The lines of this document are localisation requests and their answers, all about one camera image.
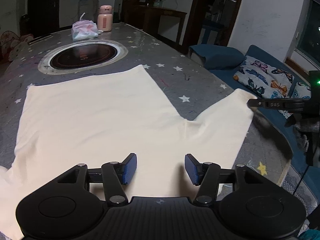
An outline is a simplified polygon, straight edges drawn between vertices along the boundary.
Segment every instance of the dark doorway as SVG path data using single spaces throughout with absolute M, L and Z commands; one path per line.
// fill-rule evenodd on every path
M 28 15 L 35 38 L 59 31 L 59 0 L 28 0 Z
M 193 0 L 182 52 L 187 53 L 192 45 L 207 44 L 209 33 L 213 32 L 212 44 L 227 46 L 240 4 L 241 0 Z

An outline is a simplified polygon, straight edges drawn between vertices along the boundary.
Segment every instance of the plastic bag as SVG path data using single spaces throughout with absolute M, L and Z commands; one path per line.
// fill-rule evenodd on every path
M 90 20 L 83 20 L 83 13 L 78 22 L 75 22 L 72 25 L 71 34 L 73 41 L 80 41 L 90 38 L 98 37 L 98 28 L 97 25 Z

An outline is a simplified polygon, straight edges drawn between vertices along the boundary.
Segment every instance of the table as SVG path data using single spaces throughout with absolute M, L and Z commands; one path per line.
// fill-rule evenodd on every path
M 90 75 L 116 73 L 143 64 L 147 65 L 147 72 L 179 114 L 188 120 L 195 119 L 207 107 L 233 92 L 227 84 L 185 55 L 131 26 L 114 24 L 113 30 L 99 35 L 99 39 L 115 40 L 127 47 L 129 52 L 121 60 L 100 68 L 64 75 L 41 73 L 37 65 L 48 50 L 72 43 L 71 30 L 65 30 L 53 33 L 52 38 L 24 49 L 0 77 L 1 166 L 10 168 L 14 160 L 19 119 L 26 88 L 30 84 L 47 85 Z M 177 71 L 174 68 L 176 66 L 182 68 L 182 71 Z M 190 102 L 182 103 L 179 97 L 183 95 L 189 97 Z M 261 162 L 267 167 L 266 177 L 277 183 L 286 173 L 290 154 L 290 147 L 284 137 L 257 113 L 235 163 L 243 163 L 259 172 L 257 167 Z M 223 187 L 220 198 L 230 191 L 229 187 Z
M 179 46 L 182 28 L 184 24 L 184 20 L 186 17 L 186 12 L 180 12 L 172 9 L 162 8 L 162 7 L 154 7 L 154 6 L 146 6 L 146 5 L 133 5 L 126 13 L 127 19 L 125 22 L 129 22 L 131 17 L 136 17 L 137 15 L 133 12 L 137 12 L 138 15 L 141 15 L 141 12 L 144 14 L 143 20 L 143 31 L 152 35 L 153 37 L 158 37 L 158 29 L 161 15 L 163 16 L 172 16 L 180 19 L 179 27 L 177 32 L 177 38 L 174 43 L 174 48 L 177 49 Z

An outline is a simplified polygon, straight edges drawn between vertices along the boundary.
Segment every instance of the sofa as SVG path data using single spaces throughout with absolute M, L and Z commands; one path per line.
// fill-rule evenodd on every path
M 294 76 L 288 97 L 291 97 L 296 82 L 305 83 L 295 72 L 285 64 L 260 49 L 251 45 L 245 55 L 234 48 L 215 45 L 200 44 L 189 48 L 189 57 L 204 66 L 212 74 L 220 78 L 231 88 L 241 88 L 251 92 L 241 83 L 234 80 L 234 74 L 239 70 L 245 56 L 254 57 L 272 67 L 289 72 Z M 300 181 L 307 168 L 305 155 L 298 148 L 295 136 L 292 132 L 293 127 L 285 127 L 286 118 L 280 112 L 271 109 L 259 108 L 265 118 L 286 138 L 292 149 L 291 167 L 284 179 L 282 187 L 291 193 L 295 193 L 305 205 L 307 213 L 310 214 L 320 201 L 320 168 L 309 167 Z

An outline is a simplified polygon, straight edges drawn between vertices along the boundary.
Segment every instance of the yellow star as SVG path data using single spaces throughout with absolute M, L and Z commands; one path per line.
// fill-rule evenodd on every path
M 261 175 L 268 175 L 267 171 L 266 171 L 266 166 L 262 164 L 262 162 L 259 162 L 259 167 L 257 168 L 260 172 L 261 172 Z

